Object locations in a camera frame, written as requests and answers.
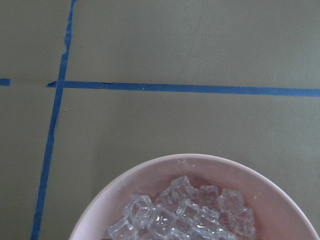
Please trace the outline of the clear ice cube pile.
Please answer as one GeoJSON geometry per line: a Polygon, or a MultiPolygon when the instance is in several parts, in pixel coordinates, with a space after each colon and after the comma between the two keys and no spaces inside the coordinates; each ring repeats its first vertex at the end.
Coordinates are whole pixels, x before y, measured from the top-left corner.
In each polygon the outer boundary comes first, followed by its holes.
{"type": "Polygon", "coordinates": [[[120,220],[108,228],[112,240],[255,240],[255,212],[239,190],[193,187],[187,176],[171,181],[159,199],[133,194],[120,220]]]}

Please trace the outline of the pink plastic bowl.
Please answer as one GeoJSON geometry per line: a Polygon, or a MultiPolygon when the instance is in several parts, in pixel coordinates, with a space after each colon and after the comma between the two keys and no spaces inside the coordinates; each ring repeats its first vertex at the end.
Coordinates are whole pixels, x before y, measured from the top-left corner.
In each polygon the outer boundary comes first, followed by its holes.
{"type": "Polygon", "coordinates": [[[240,163],[205,154],[174,154],[139,164],[110,182],[88,205],[70,239],[108,239],[132,194],[156,199],[171,181],[188,176],[194,186],[239,190],[255,213],[260,240],[316,240],[318,234],[296,203],[272,181],[240,163]]]}

